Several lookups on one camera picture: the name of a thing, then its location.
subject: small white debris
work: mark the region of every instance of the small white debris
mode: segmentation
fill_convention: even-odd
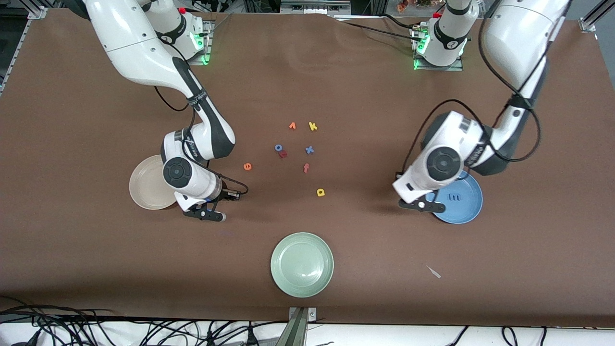
[[[431,268],[430,268],[430,266],[426,265],[425,267],[429,268],[429,270],[431,271],[431,273],[432,273],[433,275],[435,275],[435,277],[436,277],[436,278],[440,279],[440,278],[442,277],[442,275],[438,274],[438,272],[437,272],[437,271],[435,271],[435,270],[431,269]]]

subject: blue plate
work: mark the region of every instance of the blue plate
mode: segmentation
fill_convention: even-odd
[[[476,179],[466,172],[461,172],[459,178],[448,186],[440,189],[435,201],[446,206],[444,212],[435,212],[434,215],[448,223],[460,225],[474,220],[483,207],[483,192]],[[434,200],[435,193],[428,193],[425,198]]]

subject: table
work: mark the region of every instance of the table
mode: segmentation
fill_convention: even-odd
[[[613,88],[576,22],[549,56],[540,149],[477,177],[481,214],[448,225],[398,208],[391,183],[434,105],[461,99],[490,123],[506,102],[476,41],[463,72],[415,71],[401,38],[323,15],[232,15],[210,64],[193,70],[237,136],[212,168],[250,193],[219,205],[226,222],[200,222],[177,206],[141,209],[128,191],[134,167],[190,112],[122,78],[89,22],[49,10],[0,98],[0,292],[133,316],[285,320],[289,307],[310,306],[344,323],[613,325]],[[308,299],[286,296],[269,272],[277,242],[298,231],[335,257],[331,283]]]

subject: green plate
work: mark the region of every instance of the green plate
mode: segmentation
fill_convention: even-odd
[[[315,296],[331,281],[333,254],[329,245],[317,235],[291,234],[273,250],[271,275],[277,286],[290,296]]]

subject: plate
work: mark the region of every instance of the plate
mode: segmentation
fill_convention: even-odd
[[[460,225],[476,218],[483,208],[483,192],[473,176],[461,172],[459,179],[440,189],[435,201],[446,206],[444,212],[435,212],[434,215],[448,223]],[[428,201],[434,200],[434,193],[425,195]]]
[[[294,233],[282,239],[271,256],[271,275],[280,289],[293,297],[320,293],[333,276],[333,253],[312,233]]]
[[[140,207],[149,210],[163,209],[175,203],[173,189],[162,176],[162,158],[155,155],[143,160],[130,176],[130,197]]]

